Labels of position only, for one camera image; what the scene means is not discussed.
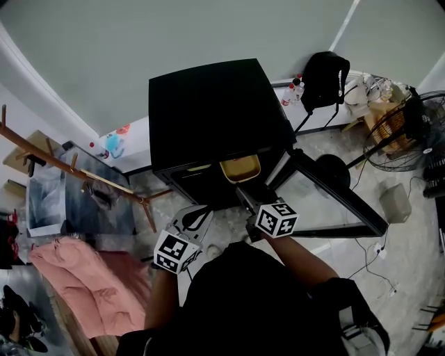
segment pink blanket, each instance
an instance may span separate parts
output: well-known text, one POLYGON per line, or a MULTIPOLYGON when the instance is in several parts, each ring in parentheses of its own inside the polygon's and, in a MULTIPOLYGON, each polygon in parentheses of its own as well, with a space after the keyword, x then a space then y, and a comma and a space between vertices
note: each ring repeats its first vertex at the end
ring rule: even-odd
POLYGON ((85 335, 123 335, 144 328, 150 296, 147 266, 126 252, 95 252, 63 237, 29 259, 69 305, 85 335))

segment wooden stand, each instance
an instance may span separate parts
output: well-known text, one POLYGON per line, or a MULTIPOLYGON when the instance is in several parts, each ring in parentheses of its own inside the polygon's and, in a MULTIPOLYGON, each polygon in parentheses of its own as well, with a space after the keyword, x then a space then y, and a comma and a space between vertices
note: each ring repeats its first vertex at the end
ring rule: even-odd
POLYGON ((104 178, 98 177, 97 175, 93 175, 92 173, 90 173, 86 170, 76 169, 77 155, 74 155, 71 165, 68 165, 68 164, 58 160, 56 157, 52 156, 51 154, 46 153, 45 151, 42 151, 40 148, 38 148, 35 145, 33 145, 32 143, 28 142, 27 140, 25 140, 20 135, 16 134, 13 130, 9 129, 6 126, 6 105, 3 105, 1 108, 0 135, 6 137, 9 141, 11 141, 12 143, 21 147, 24 150, 24 155, 25 154, 33 154, 34 156, 38 157, 39 159, 42 159, 43 161, 47 162, 48 164, 54 165, 55 167, 63 170, 64 172, 66 172, 70 175, 74 175, 75 177, 82 179, 83 181, 97 180, 97 181, 101 181, 104 184, 108 184, 109 186, 113 187, 114 189, 118 189, 119 190, 118 193, 121 196, 126 197, 127 199, 130 199, 130 200, 133 200, 134 202, 139 203, 143 206, 144 212, 145 212, 145 215, 147 215, 147 219, 149 221, 150 227, 153 229, 153 232, 156 232, 156 227, 154 226, 153 218, 151 217, 151 215, 149 213, 149 209, 148 209, 150 200, 153 200, 156 197, 161 197, 162 195, 170 193, 172 191, 171 189, 151 195, 149 197, 140 197, 123 186, 119 186, 118 184, 115 184, 115 183, 108 181, 104 178))

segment hand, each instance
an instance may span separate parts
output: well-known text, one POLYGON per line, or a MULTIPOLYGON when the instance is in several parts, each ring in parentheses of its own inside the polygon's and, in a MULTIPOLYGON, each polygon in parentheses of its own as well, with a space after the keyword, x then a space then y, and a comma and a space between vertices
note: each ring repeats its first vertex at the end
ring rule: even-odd
POLYGON ((15 323, 16 323, 16 324, 20 323, 20 315, 19 315, 19 313, 17 313, 17 312, 14 310, 14 311, 13 311, 13 315, 14 315, 15 323))
POLYGON ((270 245, 273 245, 276 241, 278 241, 278 240, 280 240, 281 238, 283 238, 283 237, 286 237, 286 236, 282 236, 282 237, 270 237, 269 235, 267 235, 267 233, 265 233, 265 232, 261 232, 260 233, 260 235, 259 235, 259 237, 260 237, 260 240, 266 240, 266 241, 268 241, 269 243, 270 243, 270 245))

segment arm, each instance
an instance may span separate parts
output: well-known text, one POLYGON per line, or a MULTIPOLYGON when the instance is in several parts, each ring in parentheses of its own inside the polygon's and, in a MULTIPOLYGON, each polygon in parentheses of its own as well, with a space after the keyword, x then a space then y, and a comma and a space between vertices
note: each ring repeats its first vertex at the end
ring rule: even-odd
POLYGON ((14 311, 14 319, 15 319, 15 326, 14 326, 13 332, 11 332, 9 335, 9 339, 11 341, 19 342, 19 339, 20 339, 20 317, 16 311, 14 311))
POLYGON ((271 238, 262 234, 262 237, 269 242, 283 264, 305 288, 310 289, 317 284, 338 277, 332 268, 290 236, 271 238))
POLYGON ((148 301, 145 329, 167 326, 179 308, 178 278, 174 273, 158 270, 148 301))

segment white wall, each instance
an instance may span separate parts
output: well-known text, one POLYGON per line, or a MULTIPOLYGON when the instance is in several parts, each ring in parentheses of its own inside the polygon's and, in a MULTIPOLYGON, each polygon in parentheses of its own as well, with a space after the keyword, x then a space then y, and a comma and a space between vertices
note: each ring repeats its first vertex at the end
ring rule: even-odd
POLYGON ((0 189, 0 211, 5 213, 12 213, 21 203, 24 202, 23 198, 0 189))
POLYGON ((258 58, 270 80, 329 49, 353 0, 14 0, 0 20, 100 135, 147 116, 150 78, 258 58))
POLYGON ((437 0, 361 0, 334 51, 351 68, 418 86, 445 51, 437 0))
POLYGON ((445 52, 417 88, 418 93, 445 90, 445 52))
MULTIPOLYGON (((6 126, 17 132, 22 137, 30 136, 34 131, 40 130, 42 133, 52 138, 56 142, 62 144, 68 139, 65 135, 58 133, 50 127, 42 118, 29 110, 20 100, 12 95, 4 86, 0 84, 0 106, 6 104, 6 126)), ((15 145, 0 136, 0 162, 15 149, 15 145)), ((8 179, 17 183, 26 185, 28 177, 12 169, 6 165, 0 165, 0 187, 2 187, 8 179)), ((6 199, 7 195, 2 195, 0 199, 6 199)))
POLYGON ((88 149, 99 135, 36 72, 0 22, 0 83, 43 118, 47 126, 88 149))

